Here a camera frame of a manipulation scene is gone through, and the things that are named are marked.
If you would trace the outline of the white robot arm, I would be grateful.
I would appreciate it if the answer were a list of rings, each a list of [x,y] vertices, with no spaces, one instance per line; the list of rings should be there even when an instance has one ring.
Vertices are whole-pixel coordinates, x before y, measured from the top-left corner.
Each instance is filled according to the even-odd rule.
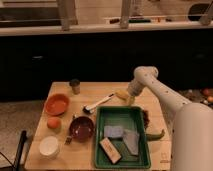
[[[154,66],[139,66],[127,92],[139,96],[145,87],[172,112],[170,171],[213,171],[213,109],[192,102],[158,79]]]

